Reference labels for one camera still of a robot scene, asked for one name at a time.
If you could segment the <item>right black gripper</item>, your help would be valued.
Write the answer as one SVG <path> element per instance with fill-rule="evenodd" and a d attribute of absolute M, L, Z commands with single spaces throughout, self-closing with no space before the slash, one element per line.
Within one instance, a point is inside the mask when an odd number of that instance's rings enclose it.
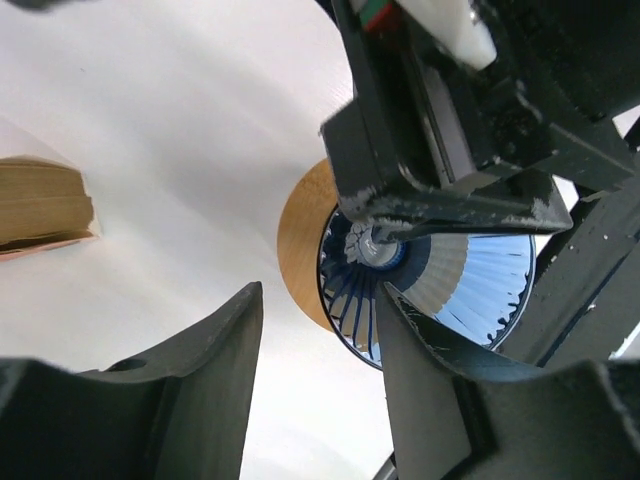
<path fill-rule="evenodd" d="M 354 97 L 321 127 L 338 205 L 381 243 L 528 234 L 525 310 L 494 351 L 614 353 L 639 320 L 635 1 L 472 1 L 497 59 L 474 70 L 402 11 L 366 32 L 333 1 Z"/>

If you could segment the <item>orange coffee filter box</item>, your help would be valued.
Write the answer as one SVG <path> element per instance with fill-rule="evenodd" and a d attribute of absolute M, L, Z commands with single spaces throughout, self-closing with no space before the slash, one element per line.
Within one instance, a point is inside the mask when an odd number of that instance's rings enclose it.
<path fill-rule="evenodd" d="M 84 175 L 56 150 L 1 119 L 1 259 L 86 242 L 100 225 Z"/>

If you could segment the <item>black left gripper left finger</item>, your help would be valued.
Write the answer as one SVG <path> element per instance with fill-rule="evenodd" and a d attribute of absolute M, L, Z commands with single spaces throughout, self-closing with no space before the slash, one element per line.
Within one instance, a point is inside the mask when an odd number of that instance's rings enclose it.
<path fill-rule="evenodd" d="M 5 479 L 236 479 L 263 327 L 252 282 L 106 370 L 1 362 Z"/>

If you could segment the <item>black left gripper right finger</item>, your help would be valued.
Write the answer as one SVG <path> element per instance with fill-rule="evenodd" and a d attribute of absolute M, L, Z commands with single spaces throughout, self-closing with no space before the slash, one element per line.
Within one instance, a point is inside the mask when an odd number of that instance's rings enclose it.
<path fill-rule="evenodd" d="M 403 479 L 635 479 L 639 364 L 559 370 L 487 350 L 376 293 L 387 409 Z"/>

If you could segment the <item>blue glass dripper cone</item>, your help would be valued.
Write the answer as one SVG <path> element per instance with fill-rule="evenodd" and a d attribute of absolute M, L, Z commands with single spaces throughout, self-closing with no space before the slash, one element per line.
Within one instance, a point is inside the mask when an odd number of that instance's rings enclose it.
<path fill-rule="evenodd" d="M 330 328 L 380 369 L 378 287 L 392 286 L 422 314 L 494 350 L 525 310 L 535 264 L 529 235 L 434 234 L 377 243 L 371 226 L 334 209 L 319 244 L 317 285 Z"/>

